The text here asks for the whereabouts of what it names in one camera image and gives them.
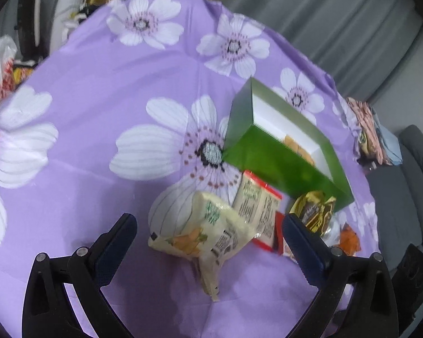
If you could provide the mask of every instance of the open cardboard box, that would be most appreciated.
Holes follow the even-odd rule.
[[[315,166],[284,144],[286,135],[312,156]],[[322,190],[327,198],[336,198],[335,210],[354,201],[345,172],[326,136],[254,78],[233,99],[224,161],[241,171],[254,172],[294,198]]]

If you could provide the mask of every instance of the purple tablecloth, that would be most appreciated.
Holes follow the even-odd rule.
[[[328,74],[220,3],[112,0],[0,111],[0,321],[12,337],[35,256],[71,255],[124,212],[138,236],[103,291],[136,337],[287,335],[316,293],[289,259],[246,246],[224,265],[212,303],[187,261],[147,245],[150,229],[182,227],[195,189],[233,201],[240,174],[221,163],[221,146],[251,75],[331,140],[356,198],[337,217],[359,235],[359,256],[378,250],[354,160],[358,128]]]

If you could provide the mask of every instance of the stack of clothes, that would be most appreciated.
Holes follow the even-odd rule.
[[[397,137],[379,122],[376,111],[365,102],[347,98],[349,107],[362,128],[359,147],[362,161],[379,165],[400,165],[403,162]]]

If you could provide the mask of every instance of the cream colored plastic bag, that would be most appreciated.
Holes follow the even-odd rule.
[[[204,291],[218,301],[218,274],[222,264],[256,235],[232,207],[218,196],[196,192],[192,213],[178,236],[152,234],[149,246],[194,261]]]

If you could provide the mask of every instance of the silver bolt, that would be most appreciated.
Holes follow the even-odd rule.
[[[336,257],[341,257],[343,255],[343,250],[341,250],[337,246],[333,246],[331,248],[331,253],[334,254]]]
[[[382,260],[384,259],[384,257],[382,257],[382,254],[378,252],[373,253],[373,258],[378,262],[382,262]]]
[[[79,257],[84,257],[86,254],[88,254],[88,252],[89,252],[88,248],[85,248],[84,246],[77,249],[77,255]]]
[[[38,262],[42,262],[44,259],[45,259],[45,253],[39,253],[39,254],[36,256],[36,260],[37,260]]]

